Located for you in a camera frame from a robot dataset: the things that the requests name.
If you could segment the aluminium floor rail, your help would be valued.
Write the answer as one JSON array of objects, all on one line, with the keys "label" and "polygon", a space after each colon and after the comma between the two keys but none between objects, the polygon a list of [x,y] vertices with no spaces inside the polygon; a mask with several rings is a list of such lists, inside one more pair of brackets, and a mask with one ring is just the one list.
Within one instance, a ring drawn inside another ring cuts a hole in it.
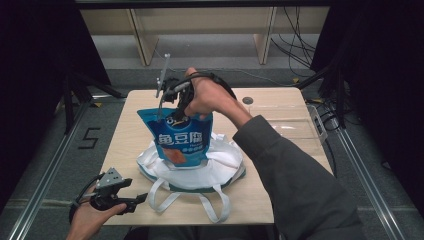
[{"label": "aluminium floor rail", "polygon": [[64,240],[69,205],[102,165],[125,101],[101,96],[76,104],[65,129],[59,109],[0,214],[0,240]]},{"label": "aluminium floor rail", "polygon": [[337,135],[389,240],[406,240],[395,215],[366,168],[347,130],[340,128]]}]

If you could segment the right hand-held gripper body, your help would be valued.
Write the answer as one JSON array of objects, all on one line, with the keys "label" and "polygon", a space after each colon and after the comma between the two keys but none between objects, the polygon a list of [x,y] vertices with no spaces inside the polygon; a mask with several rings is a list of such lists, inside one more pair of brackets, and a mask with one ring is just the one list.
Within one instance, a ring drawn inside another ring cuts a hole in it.
[{"label": "right hand-held gripper body", "polygon": [[166,77],[170,58],[171,55],[169,53],[164,55],[164,65],[160,71],[160,76],[157,78],[157,91],[155,97],[159,98],[159,107],[162,107],[164,102],[173,103],[177,100],[177,111],[183,112],[193,99],[194,87],[188,77],[184,79]]}]

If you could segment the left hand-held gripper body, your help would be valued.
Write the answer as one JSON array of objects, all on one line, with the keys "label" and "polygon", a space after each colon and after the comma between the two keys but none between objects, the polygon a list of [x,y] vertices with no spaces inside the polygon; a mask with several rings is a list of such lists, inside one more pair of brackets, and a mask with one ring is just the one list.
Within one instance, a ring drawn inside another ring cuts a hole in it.
[{"label": "left hand-held gripper body", "polygon": [[90,204],[97,210],[108,210],[121,203],[129,204],[131,199],[119,198],[118,192],[122,188],[129,187],[131,178],[124,178],[113,167],[103,174],[93,191],[94,195],[90,199]]}]

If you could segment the person's right hand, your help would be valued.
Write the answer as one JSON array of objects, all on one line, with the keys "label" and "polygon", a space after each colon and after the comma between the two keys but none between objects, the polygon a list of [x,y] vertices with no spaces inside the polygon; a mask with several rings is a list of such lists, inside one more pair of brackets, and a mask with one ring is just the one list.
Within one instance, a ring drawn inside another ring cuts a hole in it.
[{"label": "person's right hand", "polygon": [[213,111],[219,112],[236,122],[243,121],[246,116],[244,108],[222,86],[207,77],[196,77],[196,69],[190,67],[185,75],[192,77],[194,98],[185,108],[185,114],[206,116]]}]

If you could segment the blue snack packet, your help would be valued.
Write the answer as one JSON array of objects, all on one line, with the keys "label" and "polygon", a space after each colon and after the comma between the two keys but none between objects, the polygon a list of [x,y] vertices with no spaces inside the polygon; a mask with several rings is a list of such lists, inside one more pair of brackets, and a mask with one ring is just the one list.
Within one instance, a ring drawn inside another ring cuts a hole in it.
[{"label": "blue snack packet", "polygon": [[199,114],[179,119],[173,108],[141,109],[137,114],[152,133],[161,159],[175,167],[195,167],[208,160],[212,114],[204,119]]}]

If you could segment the person's left hand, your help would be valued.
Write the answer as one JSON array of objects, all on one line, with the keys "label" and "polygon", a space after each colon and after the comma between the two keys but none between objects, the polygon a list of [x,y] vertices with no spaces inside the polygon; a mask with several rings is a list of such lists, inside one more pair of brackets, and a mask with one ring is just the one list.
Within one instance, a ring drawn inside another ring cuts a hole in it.
[{"label": "person's left hand", "polygon": [[103,224],[111,217],[123,212],[126,204],[122,203],[115,205],[112,208],[104,211],[97,210],[90,203],[83,203],[75,212],[69,235],[94,236]]}]

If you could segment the light wooden desk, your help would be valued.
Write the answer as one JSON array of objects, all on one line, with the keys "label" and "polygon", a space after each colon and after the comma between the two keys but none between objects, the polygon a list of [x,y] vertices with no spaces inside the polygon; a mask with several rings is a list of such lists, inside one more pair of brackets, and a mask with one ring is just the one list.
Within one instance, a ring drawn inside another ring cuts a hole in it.
[{"label": "light wooden desk", "polygon": [[327,7],[223,7],[83,10],[93,35],[132,35],[141,64],[151,64],[161,35],[251,34],[258,61],[267,63],[271,36],[292,31],[300,22],[302,34],[319,34]]}]

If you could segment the white tote bag coloured blobs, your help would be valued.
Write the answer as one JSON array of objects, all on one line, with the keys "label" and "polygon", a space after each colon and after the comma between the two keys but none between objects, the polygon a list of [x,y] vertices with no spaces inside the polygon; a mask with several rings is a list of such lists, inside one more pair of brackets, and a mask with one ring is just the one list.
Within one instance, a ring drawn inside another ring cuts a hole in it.
[{"label": "white tote bag coloured blobs", "polygon": [[149,206],[162,213],[179,196],[192,195],[199,198],[212,223],[225,222],[231,202],[223,188],[246,174],[243,154],[234,141],[213,133],[206,157],[200,166],[172,167],[151,143],[136,160],[140,172],[153,182],[147,197]]}]

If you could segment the dark curtain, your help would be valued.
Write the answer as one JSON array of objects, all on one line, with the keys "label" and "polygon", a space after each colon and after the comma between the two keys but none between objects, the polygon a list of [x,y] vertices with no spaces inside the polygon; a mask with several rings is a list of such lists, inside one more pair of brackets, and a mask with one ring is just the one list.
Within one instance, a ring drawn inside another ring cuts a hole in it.
[{"label": "dark curtain", "polygon": [[110,83],[75,0],[0,0],[0,213],[62,97],[60,55]]},{"label": "dark curtain", "polygon": [[347,45],[344,79],[364,125],[424,216],[424,0],[334,0],[311,69]]}]

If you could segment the black metal stand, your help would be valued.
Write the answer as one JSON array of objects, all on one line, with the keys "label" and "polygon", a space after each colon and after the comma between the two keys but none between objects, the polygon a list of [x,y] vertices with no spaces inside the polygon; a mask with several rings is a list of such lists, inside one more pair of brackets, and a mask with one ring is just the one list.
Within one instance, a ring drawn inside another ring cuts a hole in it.
[{"label": "black metal stand", "polygon": [[345,128],[344,121],[344,100],[345,100],[345,87],[344,77],[341,69],[338,66],[329,64],[320,71],[316,72],[306,80],[296,83],[295,87],[302,90],[317,80],[322,79],[321,86],[318,93],[321,97],[328,98],[332,95],[336,97],[336,117],[341,128]]},{"label": "black metal stand", "polygon": [[72,97],[76,96],[80,103],[88,103],[93,99],[93,95],[88,90],[88,85],[94,86],[95,88],[118,99],[123,99],[126,97],[125,94],[116,91],[111,86],[105,85],[99,81],[94,80],[93,78],[75,71],[69,71],[66,74],[64,80],[62,81],[62,85],[66,115],[66,134],[71,131],[76,120],[76,117],[74,116]]}]

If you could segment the clear plastic box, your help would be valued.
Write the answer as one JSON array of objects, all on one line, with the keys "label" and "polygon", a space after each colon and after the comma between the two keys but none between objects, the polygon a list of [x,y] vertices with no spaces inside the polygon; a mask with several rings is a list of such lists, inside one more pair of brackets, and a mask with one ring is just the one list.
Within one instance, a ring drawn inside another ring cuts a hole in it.
[{"label": "clear plastic box", "polygon": [[328,137],[317,109],[311,105],[251,106],[249,112],[262,115],[281,136],[307,151],[317,150]]}]

